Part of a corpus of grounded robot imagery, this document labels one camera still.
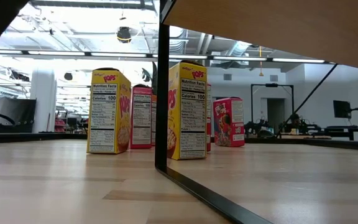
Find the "corn pops box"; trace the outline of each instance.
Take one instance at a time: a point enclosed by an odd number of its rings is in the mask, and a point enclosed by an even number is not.
[[[152,95],[152,146],[155,146],[155,120],[157,118],[157,95]]]
[[[137,85],[132,89],[131,149],[152,147],[152,89]]]
[[[243,146],[245,142],[242,99],[231,97],[216,100],[213,108],[215,145]]]
[[[131,83],[115,68],[92,72],[88,153],[118,154],[128,149]]]
[[[212,108],[212,95],[211,84],[206,86],[206,151],[211,151],[211,108]]]
[[[206,157],[206,81],[207,69],[194,62],[169,70],[168,158]]]

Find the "white column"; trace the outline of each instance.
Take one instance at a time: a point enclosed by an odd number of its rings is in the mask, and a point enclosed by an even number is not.
[[[57,82],[50,67],[35,68],[32,72],[30,99],[37,99],[33,133],[55,130]]]

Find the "doorway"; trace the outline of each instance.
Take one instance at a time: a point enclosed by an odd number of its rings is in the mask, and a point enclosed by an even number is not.
[[[285,121],[285,99],[267,98],[267,121],[276,133]]]

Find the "pops logo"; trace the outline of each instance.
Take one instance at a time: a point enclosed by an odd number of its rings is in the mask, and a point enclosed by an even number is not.
[[[104,82],[114,81],[116,79],[116,75],[106,75],[103,79]]]
[[[193,78],[203,78],[204,77],[204,73],[202,71],[194,71],[191,74],[193,74]]]
[[[177,103],[177,89],[168,92],[168,109],[174,109]]]
[[[127,96],[122,96],[119,99],[119,109],[121,112],[121,117],[124,115],[124,113],[129,113],[129,103],[131,101]]]

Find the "monitor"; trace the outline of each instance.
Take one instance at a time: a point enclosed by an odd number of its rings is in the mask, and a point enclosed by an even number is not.
[[[334,116],[335,118],[351,119],[351,104],[346,101],[334,100]]]

